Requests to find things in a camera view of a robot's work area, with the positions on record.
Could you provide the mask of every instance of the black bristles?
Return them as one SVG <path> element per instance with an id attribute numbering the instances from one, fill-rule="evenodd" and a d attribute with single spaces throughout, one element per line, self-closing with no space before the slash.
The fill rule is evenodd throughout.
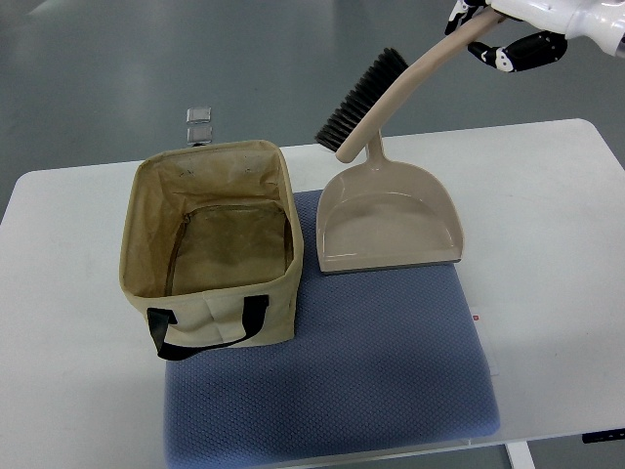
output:
<path id="1" fill-rule="evenodd" d="M 365 71 L 314 139 L 327 149 L 338 150 L 362 117 L 407 68 L 408 64 L 398 51 L 385 49 Z"/>

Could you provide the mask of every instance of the canvas storage bin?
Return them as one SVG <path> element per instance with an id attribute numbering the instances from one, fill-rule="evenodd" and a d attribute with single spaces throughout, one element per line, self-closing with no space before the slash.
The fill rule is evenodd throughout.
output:
<path id="1" fill-rule="evenodd" d="M 303 252 L 274 144 L 166 151 L 135 175 L 120 284 L 163 359 L 269 345 L 294 335 Z"/>

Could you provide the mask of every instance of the blue seat pad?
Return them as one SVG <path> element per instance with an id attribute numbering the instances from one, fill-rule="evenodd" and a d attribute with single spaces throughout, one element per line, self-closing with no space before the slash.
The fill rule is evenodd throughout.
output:
<path id="1" fill-rule="evenodd" d="M 325 276 L 319 195 L 296 193 L 306 252 L 295 339 L 167 362 L 171 468 L 248 467 L 499 428 L 454 266 Z"/>

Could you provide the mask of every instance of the concrete floor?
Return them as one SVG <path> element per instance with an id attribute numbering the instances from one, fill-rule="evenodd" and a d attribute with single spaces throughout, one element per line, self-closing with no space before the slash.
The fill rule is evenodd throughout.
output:
<path id="1" fill-rule="evenodd" d="M 0 0 L 0 216 L 23 173 L 139 160 L 186 143 L 188 107 L 213 109 L 214 141 L 313 143 L 384 47 L 434 45 L 453 1 Z M 507 45 L 534 32 L 506 21 Z M 576 39 L 558 64 L 506 75 L 468 54 L 443 67 L 384 135 L 581 117 L 625 161 L 625 62 Z M 625 444 L 530 444 L 539 469 L 623 467 Z M 507 468 L 503 448 L 350 468 Z"/>

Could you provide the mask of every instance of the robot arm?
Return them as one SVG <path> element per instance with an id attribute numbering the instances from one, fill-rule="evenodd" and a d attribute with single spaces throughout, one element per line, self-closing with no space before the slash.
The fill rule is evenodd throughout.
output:
<path id="1" fill-rule="evenodd" d="M 472 54 L 500 70 L 522 71 L 555 62 L 566 51 L 566 41 L 578 36 L 588 36 L 607 54 L 625 58 L 625 1 L 458 0 L 445 34 L 486 6 L 544 29 L 506 48 L 470 45 Z"/>

